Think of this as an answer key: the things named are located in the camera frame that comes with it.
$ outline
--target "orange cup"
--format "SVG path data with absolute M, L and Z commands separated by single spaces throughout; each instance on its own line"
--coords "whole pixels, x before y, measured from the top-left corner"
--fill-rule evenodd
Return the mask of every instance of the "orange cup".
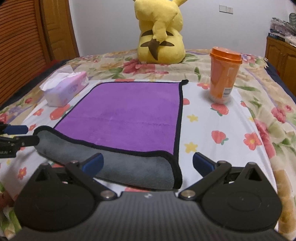
M 239 67 L 242 64 L 240 53 L 222 47 L 213 47 L 211 53 L 210 98 L 219 104 L 230 99 Z

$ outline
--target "blue gripper pad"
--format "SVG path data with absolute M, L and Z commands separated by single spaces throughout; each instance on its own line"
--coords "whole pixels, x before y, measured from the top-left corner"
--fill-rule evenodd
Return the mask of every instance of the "blue gripper pad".
M 195 170 L 197 170 L 203 177 L 215 170 L 216 163 L 200 152 L 196 152 L 193 155 L 192 161 Z
M 104 157 L 101 153 L 94 154 L 80 163 L 81 170 L 90 177 L 95 177 L 104 166 Z
M 21 135 L 27 134 L 29 131 L 27 126 L 7 126 L 4 133 L 8 135 Z

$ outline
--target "blanket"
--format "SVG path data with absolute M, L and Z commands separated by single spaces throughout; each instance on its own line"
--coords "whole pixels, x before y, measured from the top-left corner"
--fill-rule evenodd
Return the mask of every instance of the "blanket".
M 180 64 L 173 65 L 140 64 L 136 50 L 79 57 L 67 64 L 76 72 L 86 71 L 91 80 L 113 79 L 120 82 L 122 79 L 188 79 L 200 88 L 207 89 L 210 82 L 209 52 L 210 50 L 187 50 L 185 59 Z M 278 195 L 283 204 L 279 232 L 288 239 L 293 239 L 296 237 L 296 105 L 268 75 L 264 58 L 250 54 L 242 56 L 243 64 L 235 89 L 242 97 L 241 105 L 249 109 L 257 126 L 275 176 Z M 43 111 L 38 105 L 43 100 L 42 92 L 37 86 L 20 101 L 0 111 L 0 121 L 20 124 L 28 116 L 38 117 Z M 60 110 L 58 115 L 62 116 L 66 111 Z M 29 126 L 31 130 L 35 127 L 35 123 Z M 11 159 L 1 163 L 0 173 L 5 171 L 4 167 L 11 169 L 13 173 L 11 176 L 1 177 L 1 191 L 4 191 L 4 187 L 12 179 L 24 185 L 27 175 L 32 172 L 25 165 L 13 165 L 13 161 Z M 10 195 L 17 198 L 17 192 Z M 19 230 L 12 209 L 5 209 L 2 218 L 1 227 L 5 235 L 11 237 Z

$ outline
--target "microfiber towel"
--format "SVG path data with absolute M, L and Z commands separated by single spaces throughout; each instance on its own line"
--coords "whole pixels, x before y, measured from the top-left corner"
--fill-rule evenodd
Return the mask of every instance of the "microfiber towel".
M 182 85 L 110 82 L 94 87 L 53 128 L 41 126 L 36 149 L 60 164 L 100 152 L 97 177 L 153 189 L 179 188 Z

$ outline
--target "white tissue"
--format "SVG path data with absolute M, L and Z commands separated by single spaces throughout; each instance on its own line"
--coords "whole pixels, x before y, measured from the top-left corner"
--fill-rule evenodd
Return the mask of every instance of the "white tissue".
M 53 89 L 65 78 L 73 77 L 81 72 L 74 73 L 71 65 L 66 65 L 55 71 L 42 85 L 40 89 L 43 91 Z

